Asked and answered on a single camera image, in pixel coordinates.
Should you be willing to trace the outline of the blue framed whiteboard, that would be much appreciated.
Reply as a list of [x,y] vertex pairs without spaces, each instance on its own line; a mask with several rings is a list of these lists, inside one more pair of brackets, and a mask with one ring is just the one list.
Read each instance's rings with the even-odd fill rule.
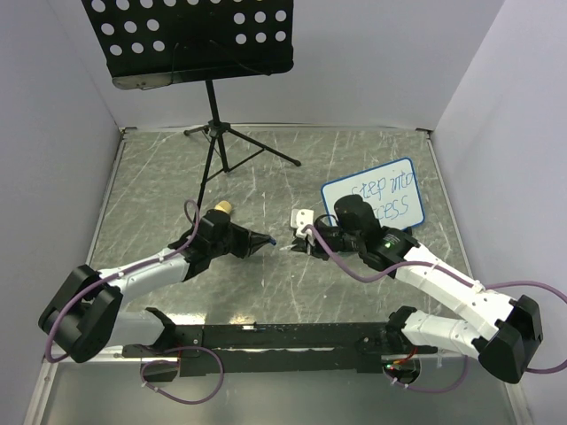
[[360,195],[382,225],[405,229],[425,221],[416,170],[408,157],[325,182],[321,195],[327,214],[334,213],[341,197]]

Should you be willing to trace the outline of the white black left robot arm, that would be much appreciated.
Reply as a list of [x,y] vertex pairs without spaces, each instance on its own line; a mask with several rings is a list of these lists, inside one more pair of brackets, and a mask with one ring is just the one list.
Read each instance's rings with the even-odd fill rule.
[[270,235],[233,223],[228,213],[211,209],[178,240],[146,259],[110,269],[76,267],[41,313],[38,326],[49,344],[57,344],[77,363],[114,346],[143,345],[154,355],[166,355],[180,340],[174,322],[154,307],[139,313],[122,307],[156,289],[188,281],[206,271],[213,259],[246,259],[275,242]]

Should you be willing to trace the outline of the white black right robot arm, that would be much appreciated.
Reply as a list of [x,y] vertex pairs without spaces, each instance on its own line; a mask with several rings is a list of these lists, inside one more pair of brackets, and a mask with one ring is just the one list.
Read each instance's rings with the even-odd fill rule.
[[394,351],[437,347],[476,359],[505,383],[521,380],[543,339],[535,300],[489,290],[438,258],[410,231],[381,224],[359,195],[341,197],[334,212],[329,226],[312,210],[291,211],[291,228],[301,249],[331,259],[359,282],[390,276],[424,292],[455,315],[449,319],[401,307],[391,315],[386,332]]

